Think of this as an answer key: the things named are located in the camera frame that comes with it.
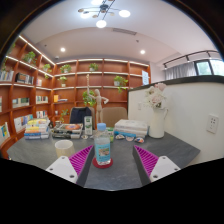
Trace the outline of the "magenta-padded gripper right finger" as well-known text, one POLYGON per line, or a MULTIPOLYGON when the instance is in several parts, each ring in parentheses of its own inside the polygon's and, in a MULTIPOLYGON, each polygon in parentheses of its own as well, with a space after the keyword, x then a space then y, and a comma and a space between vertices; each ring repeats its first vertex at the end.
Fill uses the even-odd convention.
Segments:
POLYGON ((158 157, 137 145, 133 147, 133 157, 143 186, 180 170, 167 156, 158 157))

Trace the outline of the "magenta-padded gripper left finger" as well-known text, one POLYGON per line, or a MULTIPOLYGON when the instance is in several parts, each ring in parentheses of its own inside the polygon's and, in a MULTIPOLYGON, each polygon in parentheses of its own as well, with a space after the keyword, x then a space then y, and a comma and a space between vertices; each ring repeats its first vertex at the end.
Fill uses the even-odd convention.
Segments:
POLYGON ((90 145, 70 157, 59 157, 47 168, 47 171, 83 187, 86 183, 93 157, 94 146, 90 145))

